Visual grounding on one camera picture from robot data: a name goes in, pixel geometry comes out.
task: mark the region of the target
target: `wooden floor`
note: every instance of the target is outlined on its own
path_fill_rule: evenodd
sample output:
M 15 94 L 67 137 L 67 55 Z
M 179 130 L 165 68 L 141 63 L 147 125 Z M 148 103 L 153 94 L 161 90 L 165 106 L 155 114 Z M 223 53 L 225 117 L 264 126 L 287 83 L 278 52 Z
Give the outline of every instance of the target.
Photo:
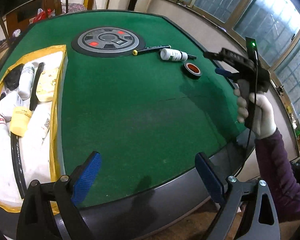
M 175 225 L 152 235 L 146 240 L 201 240 L 202 235 L 217 214 L 217 209 L 212 201 L 208 201 L 193 214 L 182 219 Z M 238 213 L 228 233 L 226 240 L 233 240 L 239 227 L 242 212 Z M 289 240 L 300 221 L 280 224 L 281 240 Z

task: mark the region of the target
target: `dark clothing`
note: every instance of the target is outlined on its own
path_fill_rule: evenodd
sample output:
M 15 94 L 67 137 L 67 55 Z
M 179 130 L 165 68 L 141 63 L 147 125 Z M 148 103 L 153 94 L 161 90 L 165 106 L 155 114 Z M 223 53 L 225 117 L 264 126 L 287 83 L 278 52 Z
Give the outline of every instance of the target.
M 278 129 L 270 137 L 256 140 L 256 156 L 260 176 L 268 183 L 279 222 L 300 219 L 300 184 L 293 176 Z

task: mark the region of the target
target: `white glove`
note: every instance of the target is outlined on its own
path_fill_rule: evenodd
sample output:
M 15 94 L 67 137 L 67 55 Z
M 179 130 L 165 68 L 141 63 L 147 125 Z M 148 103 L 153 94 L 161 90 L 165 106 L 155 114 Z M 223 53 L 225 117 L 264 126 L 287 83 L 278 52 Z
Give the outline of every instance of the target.
M 247 102 L 240 96 L 240 90 L 235 89 L 234 95 L 238 97 L 237 106 L 238 106 L 238 122 L 244 123 L 245 119 L 248 117 Z M 249 95 L 249 99 L 254 103 L 254 93 Z M 274 113 L 271 103 L 265 95 L 257 93 L 257 106 L 261 108 L 262 117 L 260 120 L 260 133 L 256 133 L 256 129 L 252 127 L 252 131 L 255 133 L 257 139 L 267 138 L 274 134 L 277 126 L 274 123 Z

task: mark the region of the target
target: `qr code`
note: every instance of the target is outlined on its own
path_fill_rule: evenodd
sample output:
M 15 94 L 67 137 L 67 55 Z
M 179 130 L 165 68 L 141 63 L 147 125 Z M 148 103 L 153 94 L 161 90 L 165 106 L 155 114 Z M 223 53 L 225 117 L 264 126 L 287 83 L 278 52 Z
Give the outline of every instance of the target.
M 46 122 L 44 123 L 44 126 L 49 129 L 50 127 L 50 119 L 47 118 Z

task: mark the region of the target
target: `black tube with yellow cap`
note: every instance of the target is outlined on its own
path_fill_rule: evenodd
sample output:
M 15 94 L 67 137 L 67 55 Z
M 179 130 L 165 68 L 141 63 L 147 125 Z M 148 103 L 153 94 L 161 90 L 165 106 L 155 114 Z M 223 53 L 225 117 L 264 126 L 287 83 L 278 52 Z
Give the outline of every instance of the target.
M 166 45 L 166 46 L 154 46 L 154 47 L 148 47 L 148 48 L 144 48 L 144 49 L 135 49 L 132 54 L 134 56 L 136 55 L 140 55 L 140 54 L 144 54 L 144 53 L 148 53 L 148 52 L 154 52 L 154 51 L 159 51 L 161 49 L 171 49 L 170 45 Z

